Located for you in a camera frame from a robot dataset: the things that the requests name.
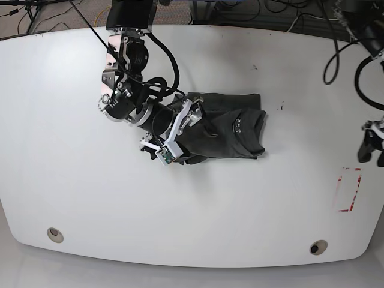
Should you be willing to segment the dark grey T-shirt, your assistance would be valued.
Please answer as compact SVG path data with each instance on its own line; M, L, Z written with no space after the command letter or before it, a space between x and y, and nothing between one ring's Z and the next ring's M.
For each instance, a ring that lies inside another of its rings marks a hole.
M199 122L186 128L177 140L188 152L179 157L177 163L193 165L210 158L255 160L265 152L260 135L266 112L262 110L259 94L190 92L187 97L203 98L203 111L216 127L218 136L206 137Z

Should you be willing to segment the red tape rectangle marking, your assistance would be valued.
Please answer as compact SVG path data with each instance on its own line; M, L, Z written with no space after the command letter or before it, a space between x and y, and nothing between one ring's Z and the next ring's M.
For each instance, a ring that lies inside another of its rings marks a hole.
M351 212L355 204L362 178L362 168L343 168L338 180L337 201L338 212Z

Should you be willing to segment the black tripod stand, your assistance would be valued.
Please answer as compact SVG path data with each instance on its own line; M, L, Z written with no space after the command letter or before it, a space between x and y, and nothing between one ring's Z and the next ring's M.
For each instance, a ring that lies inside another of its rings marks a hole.
M16 37L30 35L32 33L32 27L37 20L37 16L41 13L42 9L46 6L66 3L65 0L54 1L1 1L2 7L11 7L12 9L7 13L1 14L1 18L8 18L23 12L20 20L16 25ZM21 32L21 24L25 18L29 19L27 29L24 33Z

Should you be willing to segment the grey metal frame background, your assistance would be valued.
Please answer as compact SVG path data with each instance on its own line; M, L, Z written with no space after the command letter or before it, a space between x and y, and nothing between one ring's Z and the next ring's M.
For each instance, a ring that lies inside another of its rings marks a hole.
M208 24L212 20L218 1L189 1L188 7L193 24Z

